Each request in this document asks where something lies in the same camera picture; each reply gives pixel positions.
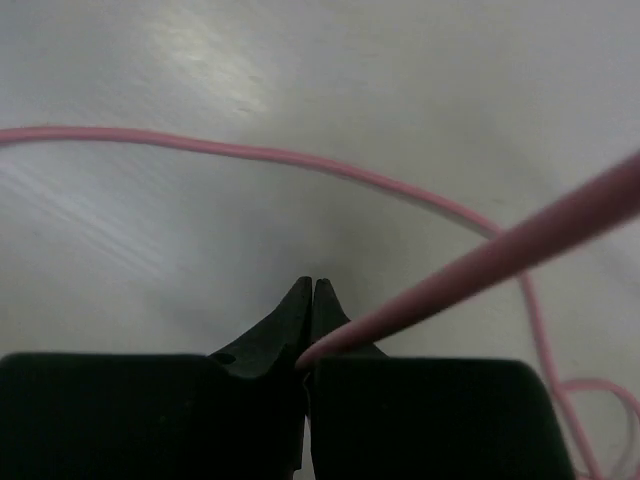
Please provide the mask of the pink headphones with cable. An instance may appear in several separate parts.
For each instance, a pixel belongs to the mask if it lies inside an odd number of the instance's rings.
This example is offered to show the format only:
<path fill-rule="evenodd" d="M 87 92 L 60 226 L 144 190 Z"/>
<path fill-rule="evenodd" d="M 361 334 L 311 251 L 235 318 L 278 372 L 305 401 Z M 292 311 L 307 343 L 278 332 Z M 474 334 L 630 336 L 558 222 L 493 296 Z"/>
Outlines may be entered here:
<path fill-rule="evenodd" d="M 352 350 L 370 341 L 391 336 L 488 288 L 518 277 L 529 311 L 540 364 L 563 410 L 589 478 L 599 479 L 602 473 L 568 400 L 568 392 L 608 391 L 614 393 L 632 411 L 639 409 L 639 403 L 632 394 L 611 382 L 576 380 L 562 383 L 558 380 L 538 300 L 527 274 L 529 269 L 638 216 L 638 154 L 632 154 L 529 219 L 502 231 L 475 212 L 431 192 L 355 166 L 308 154 L 130 128 L 45 126 L 10 128 L 1 132 L 4 144 L 55 140 L 144 144 L 311 168 L 434 205 L 489 234 L 490 241 L 447 264 L 416 286 L 386 302 L 377 311 L 322 337 L 301 355 L 296 363 L 299 368 L 311 365 L 324 355 Z"/>

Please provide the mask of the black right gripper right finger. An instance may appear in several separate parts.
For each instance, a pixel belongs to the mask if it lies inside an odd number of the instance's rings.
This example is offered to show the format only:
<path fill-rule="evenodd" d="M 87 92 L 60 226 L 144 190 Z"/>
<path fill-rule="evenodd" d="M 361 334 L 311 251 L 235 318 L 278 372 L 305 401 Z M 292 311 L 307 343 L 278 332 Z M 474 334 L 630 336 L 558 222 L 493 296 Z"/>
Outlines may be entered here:
<path fill-rule="evenodd" d="M 310 371 L 319 479 L 570 479 L 546 389 L 505 359 L 390 357 L 374 345 Z"/>

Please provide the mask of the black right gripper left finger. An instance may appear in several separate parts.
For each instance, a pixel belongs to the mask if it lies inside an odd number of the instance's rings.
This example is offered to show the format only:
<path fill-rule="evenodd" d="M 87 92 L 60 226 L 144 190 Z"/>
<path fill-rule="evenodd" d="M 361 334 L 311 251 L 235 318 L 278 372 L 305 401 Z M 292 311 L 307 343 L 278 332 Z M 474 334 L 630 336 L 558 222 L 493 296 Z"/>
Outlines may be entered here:
<path fill-rule="evenodd" d="M 209 355 L 22 352 L 1 361 L 5 479 L 290 479 L 305 400 L 294 364 L 313 285 Z"/>

